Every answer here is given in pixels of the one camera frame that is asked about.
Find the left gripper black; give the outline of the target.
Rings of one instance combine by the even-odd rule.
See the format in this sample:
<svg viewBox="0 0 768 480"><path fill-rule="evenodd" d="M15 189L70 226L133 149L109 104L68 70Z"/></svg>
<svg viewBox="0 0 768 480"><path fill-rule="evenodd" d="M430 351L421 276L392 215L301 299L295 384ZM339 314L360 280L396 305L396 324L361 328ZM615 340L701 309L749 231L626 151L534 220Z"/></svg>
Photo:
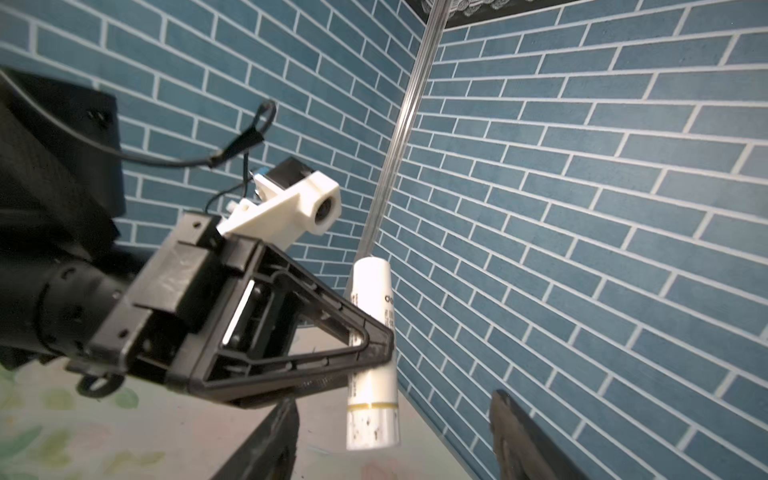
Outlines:
<svg viewBox="0 0 768 480"><path fill-rule="evenodd" d="M394 357L391 330L277 247L186 213L85 342L80 390L157 385L240 409L344 388Z"/></svg>

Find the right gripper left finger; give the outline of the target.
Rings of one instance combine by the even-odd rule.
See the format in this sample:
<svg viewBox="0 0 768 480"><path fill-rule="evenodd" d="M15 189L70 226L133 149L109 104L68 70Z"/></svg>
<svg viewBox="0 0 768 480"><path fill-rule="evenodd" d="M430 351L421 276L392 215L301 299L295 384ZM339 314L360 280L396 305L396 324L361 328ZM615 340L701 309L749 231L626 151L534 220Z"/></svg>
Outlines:
<svg viewBox="0 0 768 480"><path fill-rule="evenodd" d="M296 461L299 427L296 401L280 401L212 479L289 480Z"/></svg>

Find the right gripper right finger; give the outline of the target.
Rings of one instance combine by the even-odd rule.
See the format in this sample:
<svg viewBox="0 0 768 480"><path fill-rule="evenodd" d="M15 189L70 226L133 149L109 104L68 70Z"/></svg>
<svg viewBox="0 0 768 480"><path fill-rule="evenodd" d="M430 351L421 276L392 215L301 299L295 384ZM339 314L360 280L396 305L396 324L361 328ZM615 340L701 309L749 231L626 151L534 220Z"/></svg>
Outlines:
<svg viewBox="0 0 768 480"><path fill-rule="evenodd" d="M505 390L491 395L489 426L502 479L587 479Z"/></svg>

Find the white glue stick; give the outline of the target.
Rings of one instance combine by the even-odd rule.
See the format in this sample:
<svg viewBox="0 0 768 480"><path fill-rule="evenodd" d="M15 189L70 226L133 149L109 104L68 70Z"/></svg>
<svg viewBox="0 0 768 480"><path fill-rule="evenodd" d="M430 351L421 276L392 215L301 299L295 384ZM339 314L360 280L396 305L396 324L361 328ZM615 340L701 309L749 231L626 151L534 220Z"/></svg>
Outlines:
<svg viewBox="0 0 768 480"><path fill-rule="evenodd" d="M395 330L394 294L388 261L365 257L353 266L352 303ZM346 448L365 451L400 444L396 358L349 377Z"/></svg>

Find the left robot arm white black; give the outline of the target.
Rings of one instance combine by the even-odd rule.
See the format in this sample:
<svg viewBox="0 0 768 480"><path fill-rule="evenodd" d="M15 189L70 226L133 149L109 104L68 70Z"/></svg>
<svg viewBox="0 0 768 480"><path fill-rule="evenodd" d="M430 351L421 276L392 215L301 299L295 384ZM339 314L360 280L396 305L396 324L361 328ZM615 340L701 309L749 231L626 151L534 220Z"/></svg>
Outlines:
<svg viewBox="0 0 768 480"><path fill-rule="evenodd" d="M289 157L245 172L227 217L188 212L158 250L118 247L126 210L113 96L1 72L1 363L63 358L79 394L127 377L248 409L389 363L392 330L289 256L342 211Z"/></svg>

